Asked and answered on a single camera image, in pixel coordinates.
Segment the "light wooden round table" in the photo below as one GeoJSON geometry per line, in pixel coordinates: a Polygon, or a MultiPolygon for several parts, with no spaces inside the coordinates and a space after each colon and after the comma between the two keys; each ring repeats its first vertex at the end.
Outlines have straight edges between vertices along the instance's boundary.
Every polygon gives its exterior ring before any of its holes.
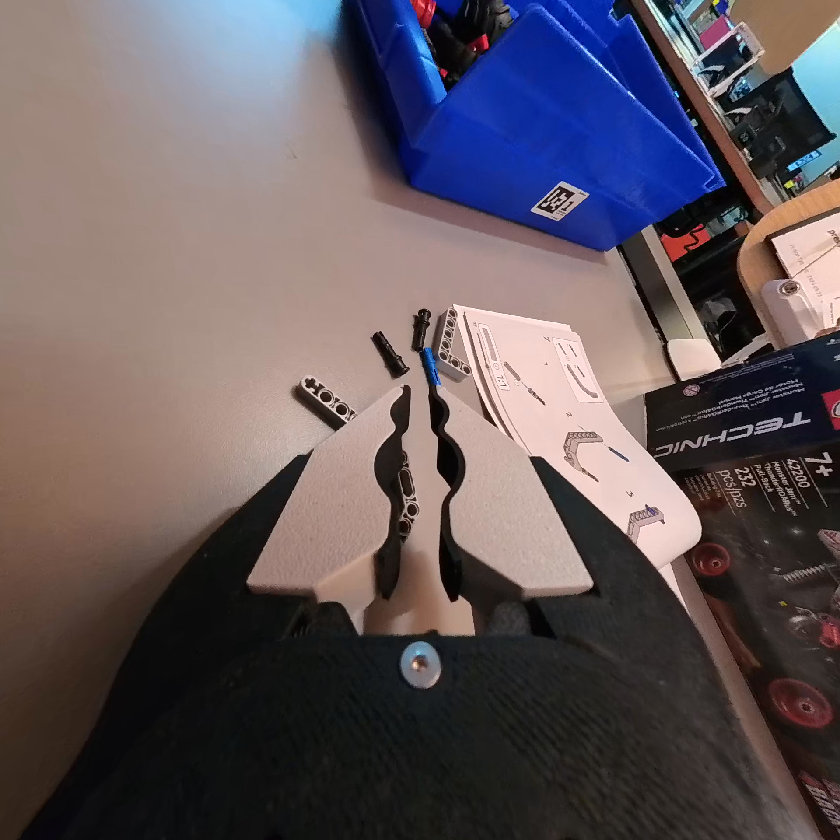
{"type": "Polygon", "coordinates": [[[738,252],[738,277],[775,350],[781,350],[786,344],[764,303],[761,289],[768,282],[781,278],[781,274],[778,273],[780,266],[774,252],[765,240],[778,230],[838,207],[839,181],[828,182],[771,209],[743,240],[738,252]]]}

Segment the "dark toy set box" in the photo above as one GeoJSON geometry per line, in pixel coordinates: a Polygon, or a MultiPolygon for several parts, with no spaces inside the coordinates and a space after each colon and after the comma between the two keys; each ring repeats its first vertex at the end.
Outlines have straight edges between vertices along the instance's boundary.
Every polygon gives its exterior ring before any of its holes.
{"type": "Polygon", "coordinates": [[[839,827],[838,331],[644,398],[686,561],[819,833],[839,827]]]}

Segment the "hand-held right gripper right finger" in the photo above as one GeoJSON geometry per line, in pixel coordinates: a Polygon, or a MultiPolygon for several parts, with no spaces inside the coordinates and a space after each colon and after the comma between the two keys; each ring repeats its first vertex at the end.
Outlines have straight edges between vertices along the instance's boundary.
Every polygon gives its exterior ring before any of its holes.
{"type": "Polygon", "coordinates": [[[497,607],[580,595],[594,585],[524,448],[444,387],[428,391],[436,468],[448,491],[439,569],[451,601],[487,630],[497,607]]]}

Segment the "white stand with screw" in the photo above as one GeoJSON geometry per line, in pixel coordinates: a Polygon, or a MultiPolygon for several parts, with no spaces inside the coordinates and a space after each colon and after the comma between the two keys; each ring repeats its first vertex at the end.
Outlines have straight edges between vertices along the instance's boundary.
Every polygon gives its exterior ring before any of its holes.
{"type": "Polygon", "coordinates": [[[769,281],[760,294],[783,347],[813,340],[819,333],[833,328],[826,318],[822,298],[798,280],[769,281]]]}

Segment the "grey L-shaped toy beam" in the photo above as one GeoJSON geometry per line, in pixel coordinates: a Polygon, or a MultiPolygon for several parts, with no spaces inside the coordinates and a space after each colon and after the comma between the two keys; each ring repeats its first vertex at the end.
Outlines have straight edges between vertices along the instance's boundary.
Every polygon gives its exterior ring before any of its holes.
{"type": "Polygon", "coordinates": [[[438,317],[431,350],[437,373],[451,383],[461,383],[472,376],[472,367],[459,328],[459,315],[449,307],[438,317]]]}

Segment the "framed paper sign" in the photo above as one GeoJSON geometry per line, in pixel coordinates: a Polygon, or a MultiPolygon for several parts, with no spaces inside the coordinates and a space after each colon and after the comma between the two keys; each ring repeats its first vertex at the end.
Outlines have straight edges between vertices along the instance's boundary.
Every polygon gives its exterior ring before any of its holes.
{"type": "Polygon", "coordinates": [[[839,318],[839,211],[814,216],[768,237],[783,276],[813,289],[834,330],[839,318]]]}

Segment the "beige chair back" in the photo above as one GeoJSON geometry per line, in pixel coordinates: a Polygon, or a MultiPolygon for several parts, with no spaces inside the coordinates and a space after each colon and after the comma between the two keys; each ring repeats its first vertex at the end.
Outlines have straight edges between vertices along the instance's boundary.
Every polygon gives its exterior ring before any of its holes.
{"type": "Polygon", "coordinates": [[[759,64],[774,75],[786,70],[839,18],[838,1],[736,1],[730,18],[746,23],[764,47],[759,64]]]}

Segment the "white flat board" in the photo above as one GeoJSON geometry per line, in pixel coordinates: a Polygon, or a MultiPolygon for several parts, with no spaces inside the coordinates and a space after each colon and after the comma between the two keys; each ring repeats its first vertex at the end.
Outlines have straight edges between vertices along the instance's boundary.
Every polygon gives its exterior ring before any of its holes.
{"type": "Polygon", "coordinates": [[[668,364],[677,382],[687,382],[721,369],[744,364],[753,356],[774,350],[766,333],[762,333],[738,352],[722,360],[706,339],[670,339],[665,344],[668,364]]]}

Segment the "black display box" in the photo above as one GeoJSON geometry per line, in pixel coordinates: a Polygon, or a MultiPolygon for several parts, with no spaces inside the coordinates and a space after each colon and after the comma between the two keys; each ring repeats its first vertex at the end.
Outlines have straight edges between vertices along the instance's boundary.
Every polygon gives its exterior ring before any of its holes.
{"type": "Polygon", "coordinates": [[[725,112],[732,122],[729,136],[749,155],[749,167],[759,179],[769,179],[792,166],[800,169],[808,155],[835,141],[814,110],[793,68],[752,89],[725,112]]]}

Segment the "grey angled toy beam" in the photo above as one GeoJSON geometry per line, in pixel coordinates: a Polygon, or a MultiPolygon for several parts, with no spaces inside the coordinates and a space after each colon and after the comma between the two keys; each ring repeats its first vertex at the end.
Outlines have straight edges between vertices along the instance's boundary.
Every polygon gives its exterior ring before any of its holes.
{"type": "Polygon", "coordinates": [[[402,463],[397,474],[396,486],[402,498],[398,530],[400,539],[404,543],[411,534],[420,512],[410,460],[406,451],[402,451],[402,463]]]}

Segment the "plain blue plastic bin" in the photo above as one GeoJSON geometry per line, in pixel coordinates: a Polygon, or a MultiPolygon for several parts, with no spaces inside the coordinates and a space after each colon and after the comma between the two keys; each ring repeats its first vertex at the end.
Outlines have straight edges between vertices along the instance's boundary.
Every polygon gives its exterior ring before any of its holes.
{"type": "Polygon", "coordinates": [[[630,14],[613,15],[613,1],[536,1],[676,139],[696,156],[704,175],[698,194],[725,182],[707,147],[630,14]]]}

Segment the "blue plastic bin with tag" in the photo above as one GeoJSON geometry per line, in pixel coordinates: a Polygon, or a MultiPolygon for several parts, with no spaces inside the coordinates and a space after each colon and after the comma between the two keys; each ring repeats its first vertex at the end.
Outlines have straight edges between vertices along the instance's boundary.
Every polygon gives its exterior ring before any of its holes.
{"type": "Polygon", "coordinates": [[[417,190],[598,251],[712,193],[700,162],[535,2],[446,91],[411,2],[345,2],[417,190]]]}

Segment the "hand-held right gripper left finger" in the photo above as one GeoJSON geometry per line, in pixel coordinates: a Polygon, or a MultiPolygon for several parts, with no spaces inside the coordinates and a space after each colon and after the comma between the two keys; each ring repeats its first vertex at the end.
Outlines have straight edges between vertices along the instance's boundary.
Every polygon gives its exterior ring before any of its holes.
{"type": "Polygon", "coordinates": [[[340,605],[357,634],[399,580],[403,436],[411,388],[392,388],[306,458],[247,579],[256,595],[340,605]]]}

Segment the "grey straight toy beam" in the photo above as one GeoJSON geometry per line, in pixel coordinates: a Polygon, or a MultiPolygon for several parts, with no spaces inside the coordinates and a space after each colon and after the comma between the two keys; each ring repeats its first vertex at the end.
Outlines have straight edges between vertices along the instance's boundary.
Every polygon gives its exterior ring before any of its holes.
{"type": "Polygon", "coordinates": [[[332,429],[342,428],[358,416],[350,404],[314,375],[304,375],[300,379],[296,394],[332,429]]]}

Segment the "white instruction booklet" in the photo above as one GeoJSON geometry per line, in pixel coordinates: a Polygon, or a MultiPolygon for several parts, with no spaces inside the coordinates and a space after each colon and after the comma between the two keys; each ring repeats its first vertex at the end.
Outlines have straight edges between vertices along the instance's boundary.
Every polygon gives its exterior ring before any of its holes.
{"type": "Polygon", "coordinates": [[[615,415],[567,324],[452,306],[493,421],[661,569],[700,541],[684,492],[615,415]]]}

